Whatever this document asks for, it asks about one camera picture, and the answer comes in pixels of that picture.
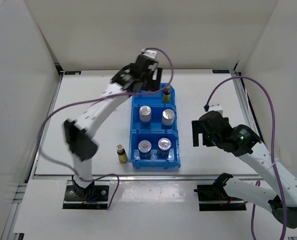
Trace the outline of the tall white blue shaker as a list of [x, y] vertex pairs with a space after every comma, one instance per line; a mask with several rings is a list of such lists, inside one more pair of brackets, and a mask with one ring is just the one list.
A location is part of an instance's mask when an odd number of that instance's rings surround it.
[[143, 105], [139, 108], [139, 122], [142, 129], [151, 128], [151, 119], [152, 119], [152, 109]]
[[175, 112], [172, 109], [165, 109], [162, 112], [162, 117], [161, 117], [161, 128], [162, 129], [172, 129], [175, 121]]

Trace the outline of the red-lid sauce jar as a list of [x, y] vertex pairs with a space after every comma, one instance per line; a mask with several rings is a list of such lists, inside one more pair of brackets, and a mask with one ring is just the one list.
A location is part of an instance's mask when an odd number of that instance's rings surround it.
[[142, 140], [138, 143], [139, 158], [149, 160], [152, 155], [152, 144], [148, 140]]
[[168, 158], [170, 149], [172, 147], [172, 142], [166, 138], [163, 137], [159, 139], [157, 143], [157, 155], [159, 158]]

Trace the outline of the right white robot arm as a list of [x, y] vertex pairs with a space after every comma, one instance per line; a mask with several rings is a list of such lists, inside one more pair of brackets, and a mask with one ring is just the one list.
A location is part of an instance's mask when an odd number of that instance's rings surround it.
[[207, 195], [217, 200], [230, 197], [243, 199], [272, 213], [281, 224], [297, 228], [297, 178], [279, 161], [271, 161], [271, 153], [260, 137], [248, 126], [232, 127], [227, 117], [209, 111], [193, 120], [193, 146], [199, 146], [199, 135], [206, 147], [218, 147], [249, 165], [270, 186], [262, 188], [222, 173]]

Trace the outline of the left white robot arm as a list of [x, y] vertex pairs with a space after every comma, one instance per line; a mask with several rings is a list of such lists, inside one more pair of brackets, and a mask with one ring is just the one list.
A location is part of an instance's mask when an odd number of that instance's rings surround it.
[[83, 201], [94, 197], [95, 181], [92, 175], [92, 158], [99, 149], [94, 136], [103, 122], [132, 93], [139, 91], [155, 92], [160, 88], [161, 79], [153, 78], [158, 70], [157, 52], [144, 50], [136, 59], [118, 71], [102, 93], [102, 103], [91, 105], [86, 112], [75, 120], [63, 123], [65, 140], [73, 157], [74, 193]]

